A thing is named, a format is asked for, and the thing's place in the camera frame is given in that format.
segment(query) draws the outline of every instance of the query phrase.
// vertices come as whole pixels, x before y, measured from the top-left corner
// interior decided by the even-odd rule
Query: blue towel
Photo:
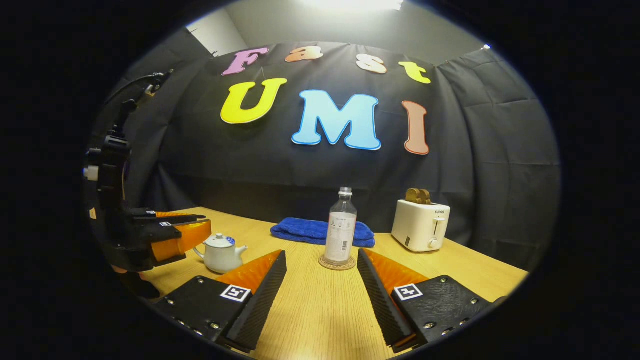
[[[285,218],[278,225],[271,228],[271,234],[280,239],[324,245],[326,244],[328,228],[329,223],[324,221]],[[353,236],[353,246],[373,247],[375,244],[376,240],[373,238],[371,229],[357,221],[356,232]]]

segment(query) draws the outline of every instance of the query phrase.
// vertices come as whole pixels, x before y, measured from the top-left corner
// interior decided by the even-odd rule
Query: cork coaster
[[[349,257],[349,261],[344,265],[331,265],[324,260],[324,255],[318,259],[318,262],[320,265],[330,270],[349,270],[356,266],[356,261],[351,256]]]

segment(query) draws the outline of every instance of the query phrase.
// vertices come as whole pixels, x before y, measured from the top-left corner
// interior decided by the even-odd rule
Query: cable
[[[153,75],[147,75],[147,76],[143,76],[141,78],[135,79],[131,82],[129,82],[128,84],[125,84],[122,88],[119,88],[118,90],[116,90],[116,92],[114,92],[113,94],[111,94],[111,96],[109,96],[107,98],[107,100],[104,102],[104,104],[102,104],[102,108],[100,109],[100,112],[102,112],[102,110],[104,109],[105,106],[107,106],[107,104],[109,104],[113,98],[115,98],[116,96],[118,96],[118,94],[120,94],[121,92],[123,92],[126,88],[130,87],[131,85],[135,84],[135,83],[139,83],[140,81],[146,80],[146,79],[152,79],[155,78],[157,76],[157,73],[154,73]]]

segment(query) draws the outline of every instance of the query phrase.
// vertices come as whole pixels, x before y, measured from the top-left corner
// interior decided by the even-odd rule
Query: wooden table
[[[397,355],[385,345],[358,269],[323,268],[318,258],[324,253],[324,246],[275,238],[269,231],[275,224],[269,222],[205,208],[178,212],[206,215],[214,233],[235,238],[238,247],[247,245],[248,250],[242,255],[244,263],[278,249],[287,252],[287,275],[250,356],[376,360]],[[406,250],[391,234],[376,234],[375,239],[372,250],[378,254],[429,278],[449,275],[490,302],[511,293],[527,275],[447,239],[442,249],[420,254]],[[358,249],[351,249],[356,260]],[[198,250],[204,253],[204,245],[199,245]],[[193,251],[184,260],[144,274],[163,296],[194,276],[218,277]]]

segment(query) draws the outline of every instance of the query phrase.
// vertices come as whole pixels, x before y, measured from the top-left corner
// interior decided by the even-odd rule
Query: letter m
[[[329,94],[322,90],[305,90],[300,93],[305,100],[305,110],[300,122],[300,130],[293,134],[291,141],[300,145],[317,145],[322,140],[316,132],[317,121],[324,130],[327,140],[335,145],[347,125],[351,132],[344,139],[348,147],[364,150],[378,150],[380,140],[376,138],[376,123],[373,110],[378,99],[369,95],[356,94],[338,110]]]

